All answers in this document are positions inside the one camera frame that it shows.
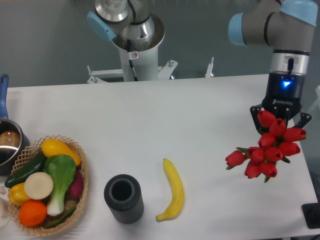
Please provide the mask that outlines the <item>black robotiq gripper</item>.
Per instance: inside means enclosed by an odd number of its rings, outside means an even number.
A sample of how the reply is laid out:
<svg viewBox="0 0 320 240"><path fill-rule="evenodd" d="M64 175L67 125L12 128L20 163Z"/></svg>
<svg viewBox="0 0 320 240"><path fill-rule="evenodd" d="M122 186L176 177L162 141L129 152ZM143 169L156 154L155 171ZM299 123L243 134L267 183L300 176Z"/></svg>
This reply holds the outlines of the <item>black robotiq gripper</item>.
<svg viewBox="0 0 320 240"><path fill-rule="evenodd" d="M273 113L276 118L284 120L291 120L299 113L300 120L293 127L303 129L312 119L309 113L301 110L304 82L305 77L303 75L270 73L262 105L258 104L250 107L255 129L257 131L264 130L258 119L258 113L262 108Z"/></svg>

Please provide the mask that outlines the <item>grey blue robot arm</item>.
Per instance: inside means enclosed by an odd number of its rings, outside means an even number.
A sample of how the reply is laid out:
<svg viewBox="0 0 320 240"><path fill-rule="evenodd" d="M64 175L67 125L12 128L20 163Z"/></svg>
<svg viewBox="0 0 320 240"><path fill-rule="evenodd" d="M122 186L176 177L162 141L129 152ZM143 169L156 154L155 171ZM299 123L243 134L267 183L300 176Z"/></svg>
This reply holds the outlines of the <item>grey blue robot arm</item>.
<svg viewBox="0 0 320 240"><path fill-rule="evenodd" d="M228 24L229 40L239 46L273 47L265 97L250 108L255 128L266 132L262 110L304 127L311 116L301 107L301 96L314 37L318 6L311 0L261 0L249 13L235 14ZM163 80L172 70L158 66L158 47L164 39L162 21L148 0L97 0L87 14L91 29L119 50L126 82Z"/></svg>

